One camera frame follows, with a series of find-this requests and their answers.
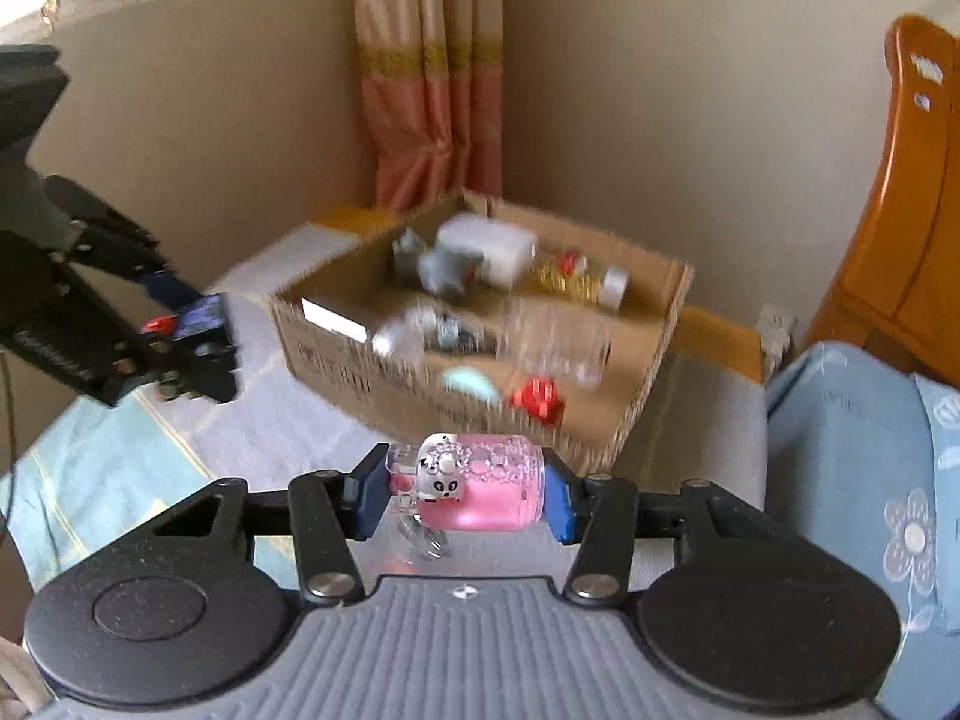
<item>red toy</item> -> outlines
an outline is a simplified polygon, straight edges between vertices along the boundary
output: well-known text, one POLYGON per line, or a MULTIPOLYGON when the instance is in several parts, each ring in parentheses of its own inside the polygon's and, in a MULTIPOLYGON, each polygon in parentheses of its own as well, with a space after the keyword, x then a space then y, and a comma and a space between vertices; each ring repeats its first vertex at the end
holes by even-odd
POLYGON ((510 396, 510 405, 525 409, 532 418, 545 425, 559 427, 566 400, 560 397, 553 379, 530 379, 510 396))
POLYGON ((560 257, 560 272, 564 276, 580 275, 587 270, 587 258, 578 250, 570 248, 560 257))

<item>white label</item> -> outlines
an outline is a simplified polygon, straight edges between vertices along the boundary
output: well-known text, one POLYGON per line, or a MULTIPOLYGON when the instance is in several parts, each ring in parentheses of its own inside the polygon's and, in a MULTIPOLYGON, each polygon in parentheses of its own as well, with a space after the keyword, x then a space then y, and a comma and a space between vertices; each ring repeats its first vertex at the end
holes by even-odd
POLYGON ((925 56, 917 56, 915 53, 911 53, 910 59, 913 62, 913 66, 917 68, 918 73, 923 76, 924 79, 933 81, 937 86, 944 85, 944 72, 940 69, 940 65, 932 59, 927 59, 925 56))
POLYGON ((311 303, 306 298, 301 300, 301 304, 304 306, 304 319, 308 322, 313 322, 332 333, 340 333, 348 338, 353 338, 354 341, 360 341, 360 343, 367 342, 367 329, 363 327, 362 324, 358 324, 352 319, 341 317, 339 314, 330 311, 330 309, 325 309, 323 306, 311 303))

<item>pink bottle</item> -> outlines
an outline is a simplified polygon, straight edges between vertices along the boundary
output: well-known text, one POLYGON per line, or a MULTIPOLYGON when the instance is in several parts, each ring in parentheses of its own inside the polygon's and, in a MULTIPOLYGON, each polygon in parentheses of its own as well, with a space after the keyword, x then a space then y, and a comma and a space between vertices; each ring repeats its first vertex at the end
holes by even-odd
POLYGON ((522 436, 435 433, 395 446, 394 490, 427 528, 520 531, 541 515, 544 456, 522 436))

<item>bed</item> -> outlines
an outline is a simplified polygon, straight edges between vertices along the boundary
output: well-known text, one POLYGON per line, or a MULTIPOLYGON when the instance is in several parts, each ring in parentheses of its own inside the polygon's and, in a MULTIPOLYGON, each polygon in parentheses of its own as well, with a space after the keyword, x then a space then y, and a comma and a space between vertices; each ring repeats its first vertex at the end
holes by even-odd
POLYGON ((877 180, 808 350, 767 392, 767 512, 893 599, 878 702, 902 720, 960 712, 958 58, 920 16, 891 26, 877 180))
MULTIPOLYGON (((296 229, 237 266, 213 290, 227 294, 241 350, 242 394, 232 403, 157 400, 141 388, 117 408, 78 399, 17 464, 10 518, 32 586, 43 586, 211 479, 242 476, 252 490, 286 488, 311 469, 349 470, 390 440, 339 412, 286 370, 267 297, 356 237, 316 224, 296 229)), ((762 505, 766 471, 762 386, 723 367, 675 354, 661 370, 616 472, 646 488, 676 491, 712 478, 762 505)), ((6 500, 0 485, 0 500, 6 500)), ((397 542, 388 512, 374 538, 352 544, 368 589, 383 573, 550 575, 561 581, 576 548, 559 546, 544 522, 518 535, 450 535, 451 557, 417 560, 397 542), (541 559, 531 565, 528 555, 541 559)), ((637 543, 631 586, 673 565, 668 542, 637 543)), ((261 538, 254 562, 296 586, 288 538, 261 538)))

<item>cable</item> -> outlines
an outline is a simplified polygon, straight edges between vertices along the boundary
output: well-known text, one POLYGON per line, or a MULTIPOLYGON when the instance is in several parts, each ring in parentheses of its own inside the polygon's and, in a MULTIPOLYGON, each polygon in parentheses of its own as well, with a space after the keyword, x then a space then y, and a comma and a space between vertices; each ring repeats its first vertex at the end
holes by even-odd
POLYGON ((13 418, 13 380, 10 366, 7 365, 7 353, 0 349, 0 375, 3 376, 4 404, 7 408, 7 437, 10 446, 10 492, 7 493, 7 507, 0 512, 0 547, 10 531, 8 522, 13 513, 13 490, 16 488, 16 420, 13 418))

